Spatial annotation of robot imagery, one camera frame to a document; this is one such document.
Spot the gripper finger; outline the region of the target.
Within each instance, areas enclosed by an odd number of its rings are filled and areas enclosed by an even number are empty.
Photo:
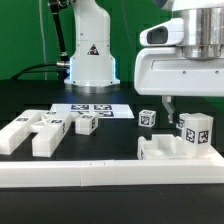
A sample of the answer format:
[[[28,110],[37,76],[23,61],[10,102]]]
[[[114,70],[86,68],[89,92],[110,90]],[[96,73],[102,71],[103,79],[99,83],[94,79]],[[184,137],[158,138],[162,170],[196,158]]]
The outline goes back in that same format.
[[[170,124],[172,124],[174,121],[174,112],[175,112],[175,108],[172,104],[172,97],[171,96],[163,96],[162,104],[168,113],[168,121]]]

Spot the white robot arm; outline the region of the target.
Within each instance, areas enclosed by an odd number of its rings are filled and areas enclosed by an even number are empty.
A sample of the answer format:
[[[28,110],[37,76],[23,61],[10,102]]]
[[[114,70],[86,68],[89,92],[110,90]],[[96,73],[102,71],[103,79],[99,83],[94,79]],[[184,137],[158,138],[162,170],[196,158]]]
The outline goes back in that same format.
[[[117,84],[110,54],[110,16],[95,0],[70,0],[76,51],[68,85],[89,92]],[[134,87],[160,95],[172,114],[173,96],[224,96],[224,0],[153,0],[172,18],[140,33]]]

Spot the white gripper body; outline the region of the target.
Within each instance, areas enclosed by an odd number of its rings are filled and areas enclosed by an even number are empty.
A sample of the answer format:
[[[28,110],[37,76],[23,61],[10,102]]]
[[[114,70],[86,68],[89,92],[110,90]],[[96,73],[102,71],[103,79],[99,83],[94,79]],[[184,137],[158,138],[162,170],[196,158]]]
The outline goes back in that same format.
[[[144,48],[135,63],[134,87],[140,95],[224,96],[224,57],[183,58],[177,47]]]

